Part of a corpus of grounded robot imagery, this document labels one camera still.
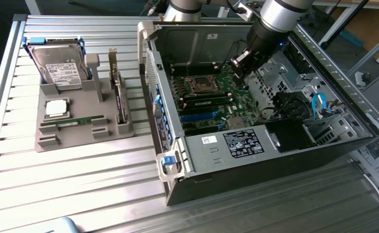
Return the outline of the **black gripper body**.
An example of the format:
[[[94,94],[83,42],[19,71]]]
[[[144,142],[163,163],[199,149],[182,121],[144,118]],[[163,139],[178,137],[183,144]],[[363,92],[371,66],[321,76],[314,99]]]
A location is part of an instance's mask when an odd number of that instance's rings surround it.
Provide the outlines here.
[[[261,21],[254,21],[246,40],[249,55],[245,62],[245,72],[257,70],[268,62],[289,34],[290,31],[274,31]]]

